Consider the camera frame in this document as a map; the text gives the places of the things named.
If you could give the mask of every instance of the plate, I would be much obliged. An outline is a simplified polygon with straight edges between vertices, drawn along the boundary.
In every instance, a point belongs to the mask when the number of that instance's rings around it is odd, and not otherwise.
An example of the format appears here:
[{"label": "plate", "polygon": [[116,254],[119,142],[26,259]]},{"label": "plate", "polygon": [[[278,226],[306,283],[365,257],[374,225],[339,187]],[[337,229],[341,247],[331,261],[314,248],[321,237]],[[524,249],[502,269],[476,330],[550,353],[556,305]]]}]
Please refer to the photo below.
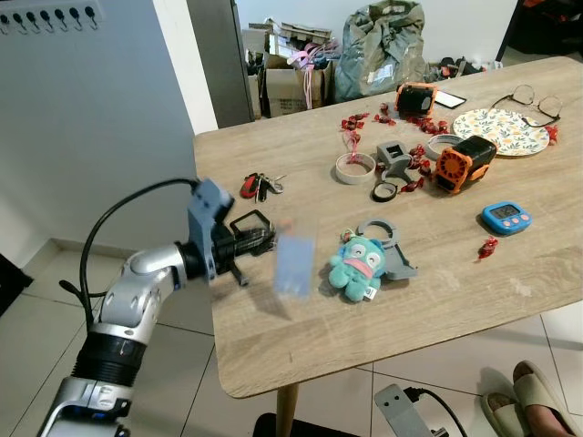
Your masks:
[{"label": "plate", "polygon": [[[525,157],[547,147],[548,132],[543,127],[530,127],[522,117],[505,109],[475,109],[456,118],[453,129],[463,139],[478,135],[496,143],[498,155]],[[527,120],[537,123],[530,117]]]}]

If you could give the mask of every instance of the beige slipper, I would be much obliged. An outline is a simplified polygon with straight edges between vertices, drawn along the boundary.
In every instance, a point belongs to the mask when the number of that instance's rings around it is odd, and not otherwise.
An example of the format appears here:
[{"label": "beige slipper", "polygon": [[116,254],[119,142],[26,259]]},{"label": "beige slipper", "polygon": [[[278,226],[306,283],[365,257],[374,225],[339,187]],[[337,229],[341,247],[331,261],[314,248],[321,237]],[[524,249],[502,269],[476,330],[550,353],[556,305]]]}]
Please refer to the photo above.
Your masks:
[{"label": "beige slipper", "polygon": [[501,393],[489,393],[482,397],[485,417],[500,437],[526,437],[532,435],[527,418],[514,399]]},{"label": "beige slipper", "polygon": [[542,405],[554,410],[560,416],[563,425],[567,425],[571,434],[583,437],[583,432],[573,421],[567,408],[555,394],[543,372],[530,361],[521,361],[518,364],[524,364],[532,371],[532,373],[520,377],[514,383],[514,392],[517,394],[522,408],[524,409],[529,405]]}]

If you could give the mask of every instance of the gray plastic bag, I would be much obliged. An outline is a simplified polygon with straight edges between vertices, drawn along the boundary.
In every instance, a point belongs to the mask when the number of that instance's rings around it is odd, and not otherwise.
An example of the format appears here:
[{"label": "gray plastic bag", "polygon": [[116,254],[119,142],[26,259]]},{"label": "gray plastic bag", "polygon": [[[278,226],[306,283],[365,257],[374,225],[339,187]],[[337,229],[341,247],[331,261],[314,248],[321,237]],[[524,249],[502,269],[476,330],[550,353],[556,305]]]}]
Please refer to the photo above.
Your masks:
[{"label": "gray plastic bag", "polygon": [[410,0],[385,0],[350,15],[334,79],[336,101],[394,91],[403,82],[423,82],[423,27],[423,8]]}]

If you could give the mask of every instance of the plush toy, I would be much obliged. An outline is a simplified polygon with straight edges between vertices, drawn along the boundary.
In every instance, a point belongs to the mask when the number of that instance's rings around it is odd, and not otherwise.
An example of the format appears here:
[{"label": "plush toy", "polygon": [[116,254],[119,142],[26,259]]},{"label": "plush toy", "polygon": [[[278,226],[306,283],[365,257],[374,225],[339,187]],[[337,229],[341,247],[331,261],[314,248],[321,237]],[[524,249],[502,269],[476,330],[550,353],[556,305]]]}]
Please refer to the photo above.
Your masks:
[{"label": "plush toy", "polygon": [[357,235],[346,236],[348,241],[338,255],[330,259],[332,271],[328,280],[336,289],[345,288],[344,294],[354,302],[363,300],[369,287],[381,286],[385,273],[384,250],[377,239],[366,239]]}]

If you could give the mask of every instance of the black power cord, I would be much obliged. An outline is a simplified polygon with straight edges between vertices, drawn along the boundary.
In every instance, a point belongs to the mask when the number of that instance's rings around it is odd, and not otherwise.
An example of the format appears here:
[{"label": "black power cord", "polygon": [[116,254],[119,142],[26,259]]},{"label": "black power cord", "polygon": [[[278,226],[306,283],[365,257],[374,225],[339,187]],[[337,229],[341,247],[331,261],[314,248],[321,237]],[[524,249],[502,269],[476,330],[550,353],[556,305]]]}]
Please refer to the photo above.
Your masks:
[{"label": "black power cord", "polygon": [[441,404],[442,407],[445,408],[445,410],[449,413],[449,415],[452,416],[452,419],[455,422],[455,426],[457,426],[457,429],[462,434],[462,437],[467,437],[467,434],[465,433],[464,427],[462,426],[462,423],[459,421],[459,419],[457,419],[457,416],[455,415],[454,411],[451,408],[449,408],[449,405],[447,405],[445,403],[445,401],[443,399],[441,399],[437,394],[433,393],[431,390],[416,389],[415,387],[409,387],[408,389],[404,389],[404,394],[407,395],[407,397],[409,398],[409,400],[411,402],[419,401],[419,397],[422,394],[428,394],[429,396],[434,398],[436,401],[438,401]]},{"label": "black power cord", "polygon": [[59,281],[59,285],[63,289],[65,289],[69,293],[74,294],[81,301],[81,304],[83,305],[83,309],[85,311],[85,321],[86,321],[86,325],[87,325],[87,330],[89,330],[89,327],[93,323],[93,313],[91,312],[91,298],[101,298],[107,294],[106,291],[101,292],[101,293],[89,293],[89,286],[87,285],[87,261],[89,259],[89,251],[91,250],[91,245],[93,244],[93,240],[95,239],[95,236],[96,236],[97,232],[99,231],[99,228],[101,228],[101,226],[105,223],[105,221],[107,219],[109,219],[109,217],[114,212],[116,212],[118,209],[120,209],[121,207],[123,207],[127,203],[131,202],[132,200],[139,198],[139,197],[149,193],[150,191],[154,191],[155,189],[167,187],[169,185],[178,185],[178,184],[190,185],[191,190],[194,190],[198,186],[199,182],[197,180],[194,180],[194,179],[186,179],[186,178],[173,178],[173,179],[162,180],[161,182],[158,182],[157,184],[153,184],[153,185],[150,185],[148,187],[145,187],[145,188],[143,188],[139,191],[136,191],[135,193],[130,194],[129,196],[121,199],[113,207],[108,209],[99,218],[99,220],[96,222],[96,224],[93,225],[93,228],[91,229],[91,232],[89,232],[87,240],[85,241],[85,245],[83,246],[83,251],[81,252],[81,260],[79,262],[79,285],[80,285],[81,290],[78,290],[77,287],[75,287],[73,284],[71,284],[67,280]]}]

